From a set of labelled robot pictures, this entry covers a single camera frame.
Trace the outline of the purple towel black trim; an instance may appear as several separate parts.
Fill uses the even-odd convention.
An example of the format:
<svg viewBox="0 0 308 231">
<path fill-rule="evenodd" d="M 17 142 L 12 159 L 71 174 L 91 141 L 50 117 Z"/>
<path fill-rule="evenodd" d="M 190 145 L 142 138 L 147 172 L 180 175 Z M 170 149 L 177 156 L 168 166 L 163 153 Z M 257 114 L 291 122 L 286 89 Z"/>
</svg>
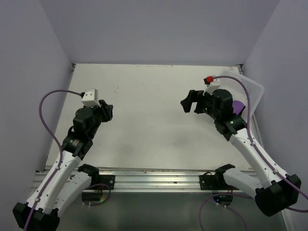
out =
<svg viewBox="0 0 308 231">
<path fill-rule="evenodd" d="M 239 116 L 242 115 L 243 111 L 246 108 L 245 104 L 238 100 L 234 100 L 232 102 L 232 106 L 233 106 L 233 113 Z"/>
</svg>

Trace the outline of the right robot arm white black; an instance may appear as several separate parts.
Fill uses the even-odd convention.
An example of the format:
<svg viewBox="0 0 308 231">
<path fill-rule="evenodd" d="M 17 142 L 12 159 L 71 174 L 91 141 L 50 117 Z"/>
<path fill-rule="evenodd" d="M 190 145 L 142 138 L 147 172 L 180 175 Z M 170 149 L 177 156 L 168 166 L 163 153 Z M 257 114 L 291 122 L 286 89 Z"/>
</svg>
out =
<svg viewBox="0 0 308 231">
<path fill-rule="evenodd" d="M 191 90 L 180 102 L 184 112 L 191 110 L 205 113 L 213 120 L 217 131 L 229 141 L 246 159 L 255 171 L 253 178 L 242 173 L 232 164 L 226 164 L 215 170 L 212 182 L 220 189 L 232 186 L 255 200 L 259 210 L 271 217 L 297 202 L 301 180 L 289 175 L 279 167 L 251 135 L 245 120 L 233 111 L 233 98 L 229 91 L 218 89 L 212 94 L 203 90 Z"/>
</svg>

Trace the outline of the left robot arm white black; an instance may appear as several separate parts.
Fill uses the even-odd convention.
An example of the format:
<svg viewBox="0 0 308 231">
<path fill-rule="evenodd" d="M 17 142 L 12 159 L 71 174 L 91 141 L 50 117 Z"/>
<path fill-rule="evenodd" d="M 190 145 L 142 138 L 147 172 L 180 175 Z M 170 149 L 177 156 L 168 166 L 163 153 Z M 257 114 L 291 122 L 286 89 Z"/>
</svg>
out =
<svg viewBox="0 0 308 231">
<path fill-rule="evenodd" d="M 61 214 L 75 198 L 86 188 L 100 186 L 99 169 L 81 164 L 101 123 L 113 118 L 113 106 L 104 100 L 98 103 L 76 111 L 61 152 L 47 176 L 26 202 L 14 206 L 13 215 L 19 228 L 25 231 L 56 230 Z"/>
</svg>

